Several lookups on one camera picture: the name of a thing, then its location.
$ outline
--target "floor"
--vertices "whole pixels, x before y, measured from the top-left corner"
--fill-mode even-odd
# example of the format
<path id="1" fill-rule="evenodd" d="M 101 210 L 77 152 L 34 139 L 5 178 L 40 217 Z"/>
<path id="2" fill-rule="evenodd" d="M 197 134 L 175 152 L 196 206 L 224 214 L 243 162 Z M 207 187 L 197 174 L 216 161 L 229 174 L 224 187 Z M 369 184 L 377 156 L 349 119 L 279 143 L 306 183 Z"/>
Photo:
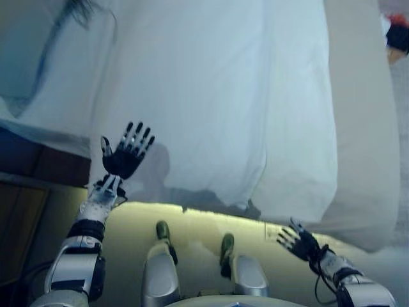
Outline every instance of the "floor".
<path id="1" fill-rule="evenodd" d="M 78 204 L 86 197 L 84 189 L 61 188 L 51 191 L 42 222 L 33 243 L 29 267 L 50 260 L 65 237 Z M 92 306 L 138 306 L 144 258 L 155 242 L 155 223 L 169 223 L 179 264 L 177 271 L 184 295 L 196 296 L 203 289 L 230 292 L 232 284 L 219 274 L 220 242 L 226 232 L 236 239 L 236 252 L 256 257 L 270 282 L 272 296 L 310 307 L 319 306 L 314 298 L 315 275 L 308 265 L 275 242 L 275 225 L 188 210 L 171 205 L 126 203 L 115 209 L 108 220 L 103 255 L 107 275 L 103 296 Z M 338 254 L 347 256 L 370 278 L 386 286 L 400 306 L 409 306 L 408 248 L 386 248 L 369 255 L 339 241 L 318 236 Z M 41 293 L 43 277 L 33 285 Z M 323 300 L 331 299 L 324 286 Z"/>
<path id="2" fill-rule="evenodd" d="M 409 20 L 409 1 L 381 0 L 380 9 L 385 14 L 403 13 Z M 407 245 L 409 242 L 409 57 L 391 65 L 390 75 L 396 102 L 401 154 L 401 195 L 392 244 Z"/>

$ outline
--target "robot finger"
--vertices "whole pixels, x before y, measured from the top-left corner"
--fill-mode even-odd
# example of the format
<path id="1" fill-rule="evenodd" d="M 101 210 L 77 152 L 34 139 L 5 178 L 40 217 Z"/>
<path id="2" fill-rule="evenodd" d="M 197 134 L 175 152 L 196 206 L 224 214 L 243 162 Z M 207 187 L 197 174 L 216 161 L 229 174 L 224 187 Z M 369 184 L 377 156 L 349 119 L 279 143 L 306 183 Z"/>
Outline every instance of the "robot finger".
<path id="1" fill-rule="evenodd" d="M 112 155 L 111 146 L 109 145 L 109 141 L 105 136 L 101 137 L 101 149 L 102 149 L 102 155 L 104 157 L 109 157 L 110 155 Z"/>
<path id="2" fill-rule="evenodd" d="M 138 134 L 139 134 L 140 131 L 142 130 L 142 126 L 143 126 L 143 123 L 142 123 L 142 122 L 139 122 L 139 123 L 138 123 L 138 126 L 136 127 L 136 130 L 135 130 L 134 134 L 132 135 L 132 137 L 130 138 L 129 142 L 127 143 L 127 147 L 126 147 L 126 148 L 127 148 L 128 151 L 132 151 L 132 150 L 135 148 L 135 140 L 137 139 Z"/>
<path id="3" fill-rule="evenodd" d="M 143 148 L 143 145 L 145 144 L 146 138 L 148 137 L 149 133 L 151 132 L 151 129 L 148 127 L 146 128 L 142 140 L 139 142 L 138 146 L 134 148 L 134 153 L 137 155 L 139 151 Z"/>
<path id="4" fill-rule="evenodd" d="M 279 239 L 281 240 L 281 242 L 285 242 L 287 243 L 289 246 L 293 247 L 295 241 L 289 240 L 288 238 L 286 238 L 285 236 L 283 236 L 281 233 L 279 233 Z"/>
<path id="5" fill-rule="evenodd" d="M 127 139 L 128 139 L 129 132 L 131 131 L 133 126 L 134 126 L 134 123 L 129 122 L 129 124 L 127 125 L 127 128 L 125 129 L 124 134 L 122 135 L 120 143 L 116 147 L 117 150 L 123 150 L 124 149 L 124 147 L 126 145 L 126 142 L 127 142 Z"/>
<path id="6" fill-rule="evenodd" d="M 155 141 L 155 137 L 151 136 L 148 144 L 145 146 L 145 148 L 142 150 L 142 152 L 139 155 L 137 155 L 137 151 L 135 151 L 135 154 L 138 156 L 140 160 L 143 160 L 145 158 L 146 152 L 150 149 L 150 146 L 153 144 L 154 141 Z"/>
<path id="7" fill-rule="evenodd" d="M 303 233 L 305 231 L 304 228 L 302 227 L 301 223 L 299 221 L 297 221 L 296 219 L 292 218 L 292 217 L 290 218 L 289 227 L 292 230 L 294 230 L 294 232 L 297 235 L 300 235 L 300 233 Z"/>
<path id="8" fill-rule="evenodd" d="M 280 239 L 276 240 L 283 248 L 288 249 L 290 252 L 293 252 L 293 246 L 288 242 L 283 242 Z"/>
<path id="9" fill-rule="evenodd" d="M 294 241 L 298 240 L 298 238 L 296 236 L 294 236 L 292 233 L 290 233 L 287 229 L 283 228 L 282 231 L 285 232 L 286 235 L 288 237 L 292 238 Z"/>

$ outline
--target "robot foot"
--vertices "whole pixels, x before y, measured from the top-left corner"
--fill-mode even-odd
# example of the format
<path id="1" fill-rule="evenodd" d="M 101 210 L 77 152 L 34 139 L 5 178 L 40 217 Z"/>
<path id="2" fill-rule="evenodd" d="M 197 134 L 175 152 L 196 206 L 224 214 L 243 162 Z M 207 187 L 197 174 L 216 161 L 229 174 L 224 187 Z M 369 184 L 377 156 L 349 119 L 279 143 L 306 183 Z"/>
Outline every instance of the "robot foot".
<path id="1" fill-rule="evenodd" d="M 220 251 L 220 273 L 223 277 L 231 278 L 230 256 L 233 254 L 235 238 L 231 233 L 224 235 Z"/>
<path id="2" fill-rule="evenodd" d="M 167 240 L 169 245 L 169 253 L 172 256 L 174 264 L 177 265 L 178 255 L 176 254 L 176 250 L 171 243 L 171 232 L 169 231 L 169 227 L 165 221 L 159 221 L 156 223 L 156 236 L 158 240 Z"/>

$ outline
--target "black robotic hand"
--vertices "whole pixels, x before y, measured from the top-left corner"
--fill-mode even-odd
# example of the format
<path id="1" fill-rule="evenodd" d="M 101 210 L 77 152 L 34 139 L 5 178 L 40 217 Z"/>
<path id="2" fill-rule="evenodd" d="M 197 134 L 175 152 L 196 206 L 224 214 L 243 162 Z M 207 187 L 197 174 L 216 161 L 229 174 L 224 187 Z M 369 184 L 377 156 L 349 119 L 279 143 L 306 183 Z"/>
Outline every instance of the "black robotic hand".
<path id="1" fill-rule="evenodd" d="M 299 259 L 308 261 L 311 264 L 316 263 L 320 256 L 320 245 L 317 240 L 302 225 L 291 218 L 289 227 L 296 235 L 291 234 L 287 229 L 283 228 L 283 233 L 279 233 L 277 242 Z"/>
<path id="2" fill-rule="evenodd" d="M 131 134 L 133 126 L 132 122 L 128 124 L 114 153 L 111 150 L 108 139 L 104 136 L 101 137 L 102 163 L 104 168 L 108 173 L 117 175 L 122 179 L 128 179 L 132 176 L 155 140 L 155 137 L 152 136 L 148 143 L 145 144 L 151 131 L 150 128 L 146 128 L 141 140 L 138 141 L 137 139 L 139 138 L 143 123 L 139 123 Z"/>

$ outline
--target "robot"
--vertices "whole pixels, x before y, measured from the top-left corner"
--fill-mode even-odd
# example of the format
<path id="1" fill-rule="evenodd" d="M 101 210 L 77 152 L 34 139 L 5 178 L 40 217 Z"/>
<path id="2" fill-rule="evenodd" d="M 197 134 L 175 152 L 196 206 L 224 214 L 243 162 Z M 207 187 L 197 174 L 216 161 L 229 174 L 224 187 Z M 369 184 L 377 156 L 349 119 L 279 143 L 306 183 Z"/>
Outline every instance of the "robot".
<path id="1" fill-rule="evenodd" d="M 112 152 L 107 138 L 101 138 L 106 176 L 94 186 L 81 203 L 73 225 L 63 241 L 44 282 L 44 295 L 31 307 L 88 307 L 104 287 L 105 259 L 102 256 L 105 222 L 121 202 L 127 200 L 121 188 L 142 163 L 155 137 L 148 140 L 150 128 L 141 136 L 143 123 L 128 124 Z M 335 293 L 339 307 L 390 306 L 397 304 L 383 286 L 365 277 L 345 257 L 337 256 L 328 245 L 320 247 L 303 226 L 291 219 L 290 229 L 283 228 L 277 241 L 290 253 L 308 262 Z M 268 281 L 254 258 L 233 253 L 234 237 L 225 235 L 222 242 L 221 274 L 235 285 L 233 295 L 199 296 L 182 299 L 175 265 L 178 262 L 169 229 L 157 225 L 158 241 L 150 249 L 144 267 L 141 305 L 161 306 L 292 306 L 300 305 L 268 296 Z"/>

